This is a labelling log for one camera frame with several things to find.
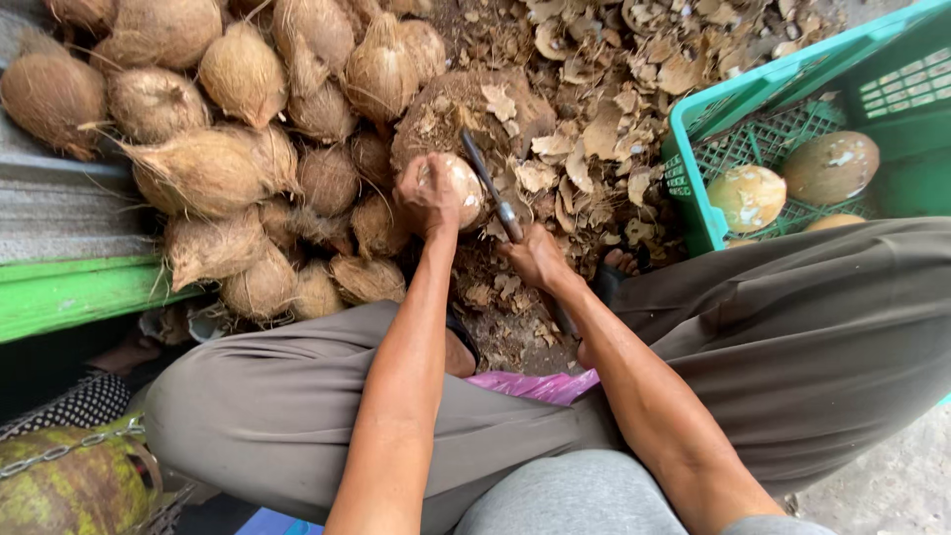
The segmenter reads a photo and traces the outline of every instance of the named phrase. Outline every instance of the coconut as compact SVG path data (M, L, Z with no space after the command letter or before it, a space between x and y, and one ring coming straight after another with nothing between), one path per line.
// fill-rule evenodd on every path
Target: coconut
M385 300L402 303L406 297L403 273L390 260L337 255L330 260L330 273L340 285L340 296L353 305Z
M194 67L222 34L216 0L122 0L112 34L93 49L90 63L103 73L157 65Z
M294 61L300 36L318 62L335 74L343 71L354 49L350 20L335 0L277 0L271 31L288 62Z
M313 320L347 308L334 286L327 263L314 261L298 271L291 312L297 320Z
M859 217L858 215L852 215L850 213L836 213L832 215L827 215L826 217L820 217L816 221L812 222L808 227L803 230L803 232L811 232L813 230L825 230L827 228L835 227L844 227L846 225L855 225L857 223L864 223L865 218Z
M420 87L446 73L446 46L442 36L429 23L421 20L401 22L399 36L414 59Z
M291 96L287 113L307 137L324 144L345 140L357 127L357 116L335 80L297 36L290 67Z
M264 255L245 271L222 281L222 301L238 315L265 321L287 310L297 274L277 246L265 241Z
M53 18L96 35L106 35L116 19L116 0L44 0Z
M299 177L303 202L319 216L343 212L359 193L359 173L345 145L308 150L301 159Z
M135 143L164 143L185 130L211 126L198 88L167 69L145 67L111 76L108 102L116 127Z
M283 197L271 197L261 204L261 224L264 233L279 248L291 248L297 243L297 234L288 226L291 205Z
M172 268L172 290L251 268L263 256L265 241L256 206L220 219L171 217L165 258Z
M361 200L350 223L357 235L359 254L364 258L395 256L410 241L410 231L395 217L392 203L388 204L382 195L373 194Z
M287 104L281 59L257 28L241 21L215 39L198 67L208 96L232 115L262 129Z
M740 166L707 186L710 204L721 209L733 232L752 232L773 222L786 203L786 181L767 168Z
M879 168L879 147L859 132L833 132L789 154L783 176L789 196L813 205L841 203L868 186Z
M263 171L262 185L268 193L301 192L297 179L297 150L280 127L267 125L265 129L254 130L241 125L220 125L216 130L251 147L251 159Z
M354 164L360 176L381 188L392 188L390 146L374 132L364 131L354 138L352 147Z
M93 158L106 120L106 80L36 30L24 30L20 55L0 77L0 103L29 133L76 158Z
M166 213L223 217L268 196L263 185L269 178L251 147L219 130L193 129L161 145L120 147L145 168L136 173L143 195Z
M392 13L373 19L366 39L347 61L343 90L380 131L403 114L419 85L415 60L403 46L398 28Z

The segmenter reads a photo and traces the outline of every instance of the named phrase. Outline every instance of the leg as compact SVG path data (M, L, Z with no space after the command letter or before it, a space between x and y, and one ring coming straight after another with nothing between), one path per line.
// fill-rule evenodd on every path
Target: leg
M396 311L394 303L376 303L195 349L149 391L150 447L164 465L229 494L322 522L363 379ZM422 532L448 531L485 490L531 459L616 445L600 401L550 406L447 375Z
M951 219L873 222L711 253L611 308L775 494L810 485L951 390Z

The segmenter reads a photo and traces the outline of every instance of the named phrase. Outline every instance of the man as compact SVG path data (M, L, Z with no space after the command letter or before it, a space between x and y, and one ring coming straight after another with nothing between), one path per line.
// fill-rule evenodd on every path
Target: man
M571 314L603 388L562 407L469 385L444 374L473 367L444 327L445 172L430 155L398 179L426 242L406 300L186 355L146 405L162 462L332 534L828 533L770 494L845 465L951 386L945 218L711 253L625 280L610 309L527 228L500 251Z

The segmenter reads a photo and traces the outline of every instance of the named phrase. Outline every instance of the plastic basket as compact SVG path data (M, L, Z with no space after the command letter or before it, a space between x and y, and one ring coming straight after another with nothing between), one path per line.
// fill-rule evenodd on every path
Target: plastic basket
M820 217L951 215L951 0L927 0L700 91L670 114L661 154L691 256L726 238L799 232ZM845 129L879 145L862 194L837 205L786 202L775 222L728 232L706 185L754 164L779 170L813 137Z

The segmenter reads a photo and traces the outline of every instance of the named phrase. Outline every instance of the hand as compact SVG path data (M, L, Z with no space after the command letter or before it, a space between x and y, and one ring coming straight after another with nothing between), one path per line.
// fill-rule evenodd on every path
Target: hand
M409 228L424 240L440 232L459 232L459 198L445 158L417 156L397 177L393 198Z
M540 223L525 229L525 239L520 244L505 243L498 251L509 259L518 276L525 284L555 294L559 283L577 278L554 236Z

